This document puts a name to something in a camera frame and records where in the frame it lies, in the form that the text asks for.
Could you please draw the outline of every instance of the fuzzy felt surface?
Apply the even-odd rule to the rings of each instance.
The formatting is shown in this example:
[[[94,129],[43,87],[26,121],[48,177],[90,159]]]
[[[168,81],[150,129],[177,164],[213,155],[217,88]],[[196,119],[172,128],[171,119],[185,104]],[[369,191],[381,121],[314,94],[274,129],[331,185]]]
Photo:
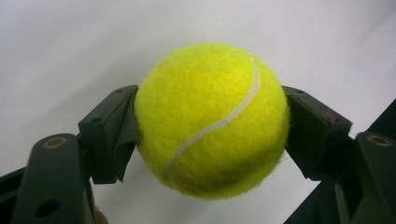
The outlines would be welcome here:
[[[290,125],[282,87],[258,58],[224,44],[177,49],[136,95],[138,150],[166,186],[206,200],[258,186]]]

